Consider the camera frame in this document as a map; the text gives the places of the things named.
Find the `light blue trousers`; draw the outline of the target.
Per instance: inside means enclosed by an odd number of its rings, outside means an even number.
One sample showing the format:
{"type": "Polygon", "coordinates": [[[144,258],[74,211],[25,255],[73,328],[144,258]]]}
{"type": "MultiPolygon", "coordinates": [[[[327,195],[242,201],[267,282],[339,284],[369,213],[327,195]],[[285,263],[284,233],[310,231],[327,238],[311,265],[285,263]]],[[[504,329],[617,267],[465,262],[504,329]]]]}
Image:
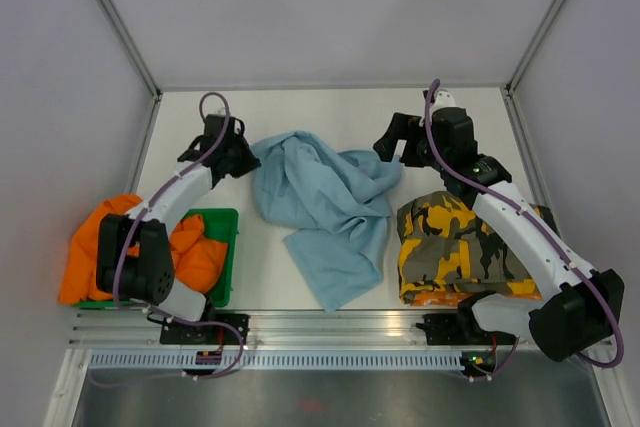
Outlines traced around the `light blue trousers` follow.
{"type": "Polygon", "coordinates": [[[260,162],[254,205],[268,223],[292,229],[285,246],[316,301],[335,312],[378,286],[398,158],[371,150],[334,151],[317,135],[292,131],[251,148],[260,162]]]}

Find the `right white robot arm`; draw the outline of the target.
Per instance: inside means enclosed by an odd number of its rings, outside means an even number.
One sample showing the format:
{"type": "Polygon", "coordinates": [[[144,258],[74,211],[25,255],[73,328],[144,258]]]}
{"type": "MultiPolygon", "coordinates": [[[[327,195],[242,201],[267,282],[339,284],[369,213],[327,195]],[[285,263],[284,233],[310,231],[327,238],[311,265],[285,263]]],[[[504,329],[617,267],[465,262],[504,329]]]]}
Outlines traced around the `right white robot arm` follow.
{"type": "Polygon", "coordinates": [[[444,182],[399,214],[404,294],[454,305],[457,334],[469,343],[501,334],[560,362],[612,339],[608,366],[622,362],[623,280],[566,245],[549,213],[479,151],[472,119],[450,94],[430,87],[423,114],[395,113],[373,149],[384,163],[430,168],[444,182]]]}

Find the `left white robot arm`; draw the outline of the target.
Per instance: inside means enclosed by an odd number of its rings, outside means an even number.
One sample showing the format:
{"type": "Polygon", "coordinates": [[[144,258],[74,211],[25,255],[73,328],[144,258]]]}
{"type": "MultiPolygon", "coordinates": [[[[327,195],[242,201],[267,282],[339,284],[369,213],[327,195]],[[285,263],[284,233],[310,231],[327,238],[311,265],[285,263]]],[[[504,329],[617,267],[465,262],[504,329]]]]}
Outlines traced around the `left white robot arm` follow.
{"type": "Polygon", "coordinates": [[[170,236],[190,208],[225,177],[240,178],[260,166],[245,138],[245,123],[208,115],[204,132],[178,157],[176,171],[149,199],[124,214],[108,214],[99,226],[96,285],[116,304],[140,303],[183,321],[197,344],[217,333],[204,294],[176,278],[170,236]]]}

